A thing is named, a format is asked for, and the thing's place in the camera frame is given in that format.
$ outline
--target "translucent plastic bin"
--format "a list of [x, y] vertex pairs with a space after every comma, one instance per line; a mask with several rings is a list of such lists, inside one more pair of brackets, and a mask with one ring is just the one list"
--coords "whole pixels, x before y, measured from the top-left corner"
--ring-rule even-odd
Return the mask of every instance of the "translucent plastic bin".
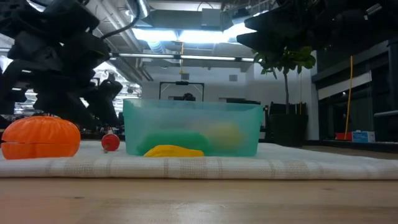
[[206, 156], [255, 156], [262, 113], [260, 105], [126, 99], [127, 153], [176, 145]]

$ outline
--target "red object on floor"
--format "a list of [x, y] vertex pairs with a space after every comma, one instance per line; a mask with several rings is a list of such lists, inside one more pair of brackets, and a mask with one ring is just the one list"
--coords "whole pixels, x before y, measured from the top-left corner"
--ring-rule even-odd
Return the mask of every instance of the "red object on floor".
[[342, 141], [353, 141], [353, 133], [349, 132], [347, 133], [347, 138], [344, 139], [345, 133], [336, 133], [336, 140], [342, 140]]
[[116, 151], [120, 145], [120, 139], [115, 134], [105, 134], [101, 141], [102, 147], [105, 151]]

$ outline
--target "teal plastic container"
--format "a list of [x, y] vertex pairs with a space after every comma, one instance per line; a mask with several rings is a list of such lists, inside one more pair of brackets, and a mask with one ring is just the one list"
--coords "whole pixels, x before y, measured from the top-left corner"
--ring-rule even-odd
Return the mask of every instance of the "teal plastic container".
[[131, 155], [175, 145], [206, 156], [255, 156], [263, 110], [236, 103], [125, 99], [123, 115]]

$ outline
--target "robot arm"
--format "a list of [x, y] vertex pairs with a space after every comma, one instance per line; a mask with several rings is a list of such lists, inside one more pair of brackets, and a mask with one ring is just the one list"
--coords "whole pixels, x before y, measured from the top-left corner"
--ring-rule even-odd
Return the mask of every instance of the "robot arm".
[[280, 6], [245, 21], [257, 32], [237, 37], [254, 50], [331, 47], [351, 55], [398, 36], [395, 0], [279, 0]]
[[[118, 124], [112, 100], [122, 85], [108, 80], [96, 86], [93, 69], [109, 59], [109, 48], [91, 31], [100, 21], [87, 1], [54, 0], [38, 12], [25, 0], [0, 3], [0, 33], [15, 40], [8, 53], [14, 61], [0, 75], [0, 101], [23, 102], [37, 93], [34, 108], [87, 128], [96, 118]], [[89, 107], [81, 102], [84, 98]]]

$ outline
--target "potted plant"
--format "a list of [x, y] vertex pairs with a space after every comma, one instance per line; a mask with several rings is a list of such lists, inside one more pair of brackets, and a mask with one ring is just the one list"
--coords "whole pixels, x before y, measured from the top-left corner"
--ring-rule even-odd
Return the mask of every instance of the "potted plant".
[[303, 67], [311, 69], [315, 66], [316, 59], [311, 55], [311, 47], [302, 47], [296, 51], [284, 49], [281, 57], [275, 59], [267, 52], [256, 52], [254, 62], [262, 67], [261, 74], [272, 73], [277, 78], [275, 70], [282, 72], [285, 79], [286, 114], [273, 114], [270, 116], [271, 130], [274, 133], [275, 143], [283, 146], [302, 146], [307, 129], [308, 116], [306, 114], [290, 114], [289, 88], [287, 74], [296, 70], [301, 74]]

